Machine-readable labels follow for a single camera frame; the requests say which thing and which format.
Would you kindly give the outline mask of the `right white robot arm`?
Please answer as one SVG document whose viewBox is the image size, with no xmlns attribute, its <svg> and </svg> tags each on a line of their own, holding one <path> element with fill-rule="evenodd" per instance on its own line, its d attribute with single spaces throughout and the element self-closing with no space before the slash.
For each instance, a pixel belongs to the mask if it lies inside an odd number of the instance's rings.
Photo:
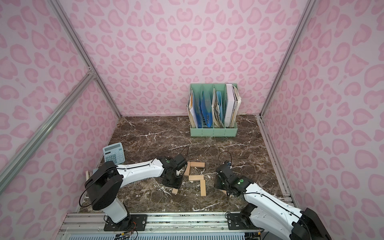
<svg viewBox="0 0 384 240">
<path fill-rule="evenodd" d="M 318 214 L 310 208 L 293 207 L 263 190 L 244 175 L 233 172 L 228 164 L 216 168 L 215 188 L 248 204 L 245 215 L 250 223 L 282 240 L 330 240 Z"/>
</svg>

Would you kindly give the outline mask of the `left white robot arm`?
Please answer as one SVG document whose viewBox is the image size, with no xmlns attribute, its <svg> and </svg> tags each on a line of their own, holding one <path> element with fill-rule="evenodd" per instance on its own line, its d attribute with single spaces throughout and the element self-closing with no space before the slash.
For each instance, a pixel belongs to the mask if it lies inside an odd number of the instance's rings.
<svg viewBox="0 0 384 240">
<path fill-rule="evenodd" d="M 131 165 L 115 165 L 109 161 L 86 181 L 85 192 L 94 211 L 103 211 L 114 224 L 127 225 L 132 217 L 118 200 L 120 189 L 149 178 L 162 178 L 164 186 L 179 189 L 183 181 L 181 170 L 187 165 L 187 160 L 181 154 L 171 159 L 161 156 Z"/>
</svg>

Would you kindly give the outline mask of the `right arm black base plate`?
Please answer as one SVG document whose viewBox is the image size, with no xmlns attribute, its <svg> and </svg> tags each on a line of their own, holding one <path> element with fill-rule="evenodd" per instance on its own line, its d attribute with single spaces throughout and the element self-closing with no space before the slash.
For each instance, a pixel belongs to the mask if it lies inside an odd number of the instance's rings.
<svg viewBox="0 0 384 240">
<path fill-rule="evenodd" d="M 253 230 L 255 226 L 251 223 L 249 217 L 242 213 L 226 212 L 225 218 L 228 222 L 229 230 Z"/>
</svg>

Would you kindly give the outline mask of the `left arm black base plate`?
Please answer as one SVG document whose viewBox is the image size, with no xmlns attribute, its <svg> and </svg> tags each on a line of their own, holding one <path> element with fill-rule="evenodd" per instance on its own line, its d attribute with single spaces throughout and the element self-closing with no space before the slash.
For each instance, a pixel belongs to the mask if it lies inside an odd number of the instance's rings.
<svg viewBox="0 0 384 240">
<path fill-rule="evenodd" d="M 148 215 L 145 214 L 133 214 L 128 215 L 119 223 L 114 223 L 111 217 L 106 216 L 105 219 L 105 232 L 128 232 L 132 230 L 144 231 L 147 224 Z"/>
</svg>

